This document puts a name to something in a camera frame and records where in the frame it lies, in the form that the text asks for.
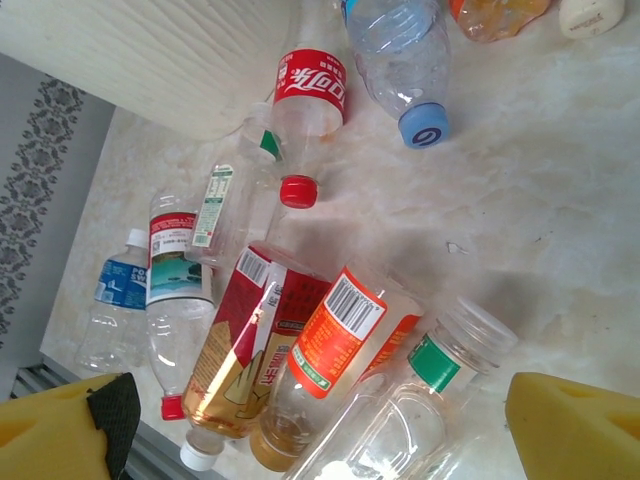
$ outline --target red bottle cap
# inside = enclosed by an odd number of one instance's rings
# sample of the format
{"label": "red bottle cap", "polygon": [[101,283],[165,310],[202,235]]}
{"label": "red bottle cap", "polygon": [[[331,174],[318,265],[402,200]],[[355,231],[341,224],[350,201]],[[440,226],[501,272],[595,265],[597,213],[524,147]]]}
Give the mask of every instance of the red bottle cap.
{"label": "red bottle cap", "polygon": [[182,411],[182,395],[171,395],[170,397],[162,397],[162,406],[160,407],[163,420],[182,420],[184,412]]}
{"label": "red bottle cap", "polygon": [[318,184],[304,175],[289,175],[282,179],[280,201],[289,208],[311,208],[318,199]]}

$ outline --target gray wall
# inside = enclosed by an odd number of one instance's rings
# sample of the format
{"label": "gray wall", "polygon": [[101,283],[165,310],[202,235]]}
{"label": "gray wall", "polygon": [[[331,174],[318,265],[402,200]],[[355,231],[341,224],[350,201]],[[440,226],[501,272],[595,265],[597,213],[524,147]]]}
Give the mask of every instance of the gray wall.
{"label": "gray wall", "polygon": [[39,359],[113,108],[0,55],[0,398]]}

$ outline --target empty plastic bottle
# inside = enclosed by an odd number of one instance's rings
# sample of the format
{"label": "empty plastic bottle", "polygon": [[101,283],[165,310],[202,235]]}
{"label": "empty plastic bottle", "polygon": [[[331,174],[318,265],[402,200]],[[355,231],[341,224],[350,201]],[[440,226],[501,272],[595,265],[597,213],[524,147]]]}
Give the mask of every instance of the empty plastic bottle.
{"label": "empty plastic bottle", "polygon": [[158,193],[151,202],[147,321],[151,367],[164,390],[163,420],[184,418],[184,391],[213,321],[212,271],[184,252],[196,218],[193,194]]}
{"label": "empty plastic bottle", "polygon": [[98,372],[123,372],[142,363],[148,235],[134,228],[127,251],[102,267],[89,324],[76,363]]}
{"label": "empty plastic bottle", "polygon": [[459,298],[406,360],[362,378],[284,478],[449,478],[469,382],[499,367],[517,340],[499,320]]}
{"label": "empty plastic bottle", "polygon": [[437,0],[344,0],[358,72],[407,147],[445,140],[449,39]]}
{"label": "empty plastic bottle", "polygon": [[339,9],[326,2],[306,2],[304,7],[305,16],[317,21],[280,60],[271,111],[287,170],[280,200],[300,209],[311,208],[318,198],[320,167],[330,155],[333,134],[344,123],[347,82],[341,61],[347,41]]}
{"label": "empty plastic bottle", "polygon": [[252,105],[236,153],[213,165],[185,252],[188,260],[231,271],[244,247],[264,240],[281,177],[270,115],[268,104]]}

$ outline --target white bottle label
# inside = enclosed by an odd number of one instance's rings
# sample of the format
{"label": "white bottle label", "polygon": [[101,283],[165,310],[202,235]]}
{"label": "white bottle label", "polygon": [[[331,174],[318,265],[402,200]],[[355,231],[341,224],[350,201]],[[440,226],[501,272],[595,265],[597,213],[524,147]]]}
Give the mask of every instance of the white bottle label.
{"label": "white bottle label", "polygon": [[213,239],[232,178],[233,168],[231,165],[217,166],[211,172],[209,185],[207,185],[207,191],[198,214],[198,221],[194,228],[192,246],[203,248],[211,246],[211,240]]}
{"label": "white bottle label", "polygon": [[195,214],[182,212],[151,220],[147,306],[176,298],[211,302],[211,269],[184,257],[194,220]]}

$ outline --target blue bottle label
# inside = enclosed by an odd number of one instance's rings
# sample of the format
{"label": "blue bottle label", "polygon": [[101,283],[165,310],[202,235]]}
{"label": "blue bottle label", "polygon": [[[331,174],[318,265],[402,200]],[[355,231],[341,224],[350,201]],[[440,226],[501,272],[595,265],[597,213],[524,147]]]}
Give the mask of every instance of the blue bottle label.
{"label": "blue bottle label", "polygon": [[102,267],[95,299],[115,307],[144,310],[147,269],[107,260]]}
{"label": "blue bottle label", "polygon": [[184,255],[195,217],[195,213],[175,212],[151,220],[147,306],[178,298],[213,303],[211,268],[189,261]]}

